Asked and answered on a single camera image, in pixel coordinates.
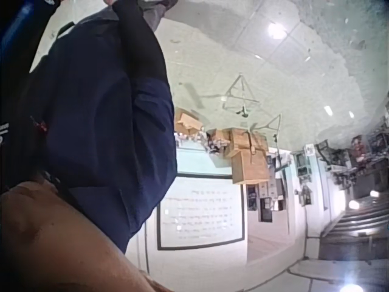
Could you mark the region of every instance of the fluorescent light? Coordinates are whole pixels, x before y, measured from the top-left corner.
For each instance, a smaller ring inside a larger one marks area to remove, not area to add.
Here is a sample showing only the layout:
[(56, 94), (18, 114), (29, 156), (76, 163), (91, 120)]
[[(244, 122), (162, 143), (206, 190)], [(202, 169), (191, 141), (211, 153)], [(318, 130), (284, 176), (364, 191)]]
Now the fluorescent light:
[(355, 284), (348, 284), (345, 285), (342, 289), (340, 289), (340, 292), (363, 292), (363, 289), (361, 286)]
[(350, 209), (354, 209), (354, 210), (358, 210), (359, 209), (359, 203), (357, 201), (350, 201), (350, 203), (348, 203), (348, 207)]
[(279, 23), (270, 23), (267, 32), (275, 40), (282, 40), (286, 37), (286, 29)]
[(379, 197), (379, 192), (377, 192), (377, 191), (375, 191), (375, 190), (372, 190), (372, 191), (370, 192), (370, 196), (373, 196), (373, 197), (375, 197), (375, 198), (378, 198), (378, 197)]
[(327, 112), (327, 114), (329, 115), (329, 116), (332, 116), (334, 113), (332, 112), (332, 109), (331, 109), (331, 107), (330, 106), (325, 106), (324, 107), (324, 109), (325, 109), (325, 111)]

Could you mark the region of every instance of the whiteboard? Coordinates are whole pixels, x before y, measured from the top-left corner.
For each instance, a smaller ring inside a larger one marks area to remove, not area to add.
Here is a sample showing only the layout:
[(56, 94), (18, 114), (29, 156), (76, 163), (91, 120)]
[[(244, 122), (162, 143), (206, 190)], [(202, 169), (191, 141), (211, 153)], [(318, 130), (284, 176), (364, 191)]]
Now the whiteboard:
[(244, 240), (244, 200), (232, 179), (177, 177), (157, 208), (158, 250)]

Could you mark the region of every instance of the ceiling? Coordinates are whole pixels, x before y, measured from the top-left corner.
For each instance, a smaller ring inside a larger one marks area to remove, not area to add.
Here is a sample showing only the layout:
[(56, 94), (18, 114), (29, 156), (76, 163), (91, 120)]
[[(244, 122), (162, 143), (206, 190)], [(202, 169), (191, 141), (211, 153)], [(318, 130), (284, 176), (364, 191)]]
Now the ceiling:
[[(96, 0), (66, 3), (50, 21), (38, 57), (71, 18), (104, 7)], [(271, 24), (277, 39), (269, 35)], [(156, 34), (175, 105), (197, 113), (207, 129), (262, 127), (281, 114), (280, 148), (324, 139), (340, 147), (384, 115), (384, 0), (179, 0)], [(246, 102), (248, 118), (236, 114), (241, 99), (229, 98), (222, 108), (240, 72), (253, 92), (246, 97), (255, 100)], [(272, 141), (273, 131), (263, 133)]]

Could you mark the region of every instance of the navy blue shirt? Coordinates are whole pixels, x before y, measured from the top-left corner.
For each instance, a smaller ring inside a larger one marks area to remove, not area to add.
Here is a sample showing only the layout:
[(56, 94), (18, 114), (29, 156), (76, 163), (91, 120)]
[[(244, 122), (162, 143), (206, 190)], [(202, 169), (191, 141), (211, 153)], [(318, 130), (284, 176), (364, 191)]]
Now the navy blue shirt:
[(76, 27), (44, 62), (34, 88), (55, 96), (42, 117), (47, 170), (125, 252), (177, 174), (170, 87), (129, 78), (117, 23)]

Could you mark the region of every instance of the black frame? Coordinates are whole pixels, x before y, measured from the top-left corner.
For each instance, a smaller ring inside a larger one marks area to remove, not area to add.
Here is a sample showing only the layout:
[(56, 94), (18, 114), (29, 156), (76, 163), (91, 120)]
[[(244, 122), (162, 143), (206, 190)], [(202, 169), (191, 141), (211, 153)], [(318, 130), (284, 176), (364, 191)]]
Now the black frame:
[[(208, 179), (232, 179), (231, 175), (195, 175), (195, 174), (184, 174), (179, 173), (177, 175), (179, 178), (208, 178)], [(193, 246), (171, 246), (168, 248), (165, 248), (162, 246), (161, 243), (161, 233), (160, 233), (160, 204), (157, 206), (157, 250), (158, 251), (184, 251), (188, 249), (200, 249), (200, 248), (212, 248), (215, 246), (222, 246), (222, 245), (229, 245), (231, 243), (241, 242), (246, 237), (246, 230), (245, 230), (245, 208), (244, 208), (244, 192), (243, 192), (243, 185), (241, 185), (241, 201), (242, 201), (242, 237), (237, 238), (234, 240), (229, 240), (227, 242), (218, 242), (218, 243), (211, 243), (208, 245), (193, 245)]]

